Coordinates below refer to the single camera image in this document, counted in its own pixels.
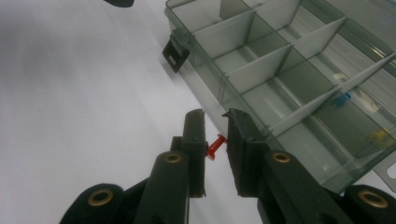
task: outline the red thumbtack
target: red thumbtack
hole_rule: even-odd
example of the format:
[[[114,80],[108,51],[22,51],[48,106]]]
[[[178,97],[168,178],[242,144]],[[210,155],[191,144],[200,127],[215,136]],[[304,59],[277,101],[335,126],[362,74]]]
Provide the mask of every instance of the red thumbtack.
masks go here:
[[[210,147],[207,149],[206,152],[206,156],[212,161],[215,159],[215,152],[224,142],[227,141],[227,138],[225,138],[221,134],[218,134],[218,137],[219,137],[218,140],[216,140],[212,145],[210,145]]]

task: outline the white surface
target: white surface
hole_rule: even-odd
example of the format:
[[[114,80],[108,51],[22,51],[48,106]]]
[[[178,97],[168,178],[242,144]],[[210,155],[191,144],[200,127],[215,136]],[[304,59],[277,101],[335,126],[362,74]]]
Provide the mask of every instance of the white surface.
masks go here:
[[[164,0],[0,0],[0,223],[58,223],[86,188],[128,189],[201,107],[161,52]],[[206,117],[209,143],[217,130]],[[223,147],[190,223],[261,223]]]

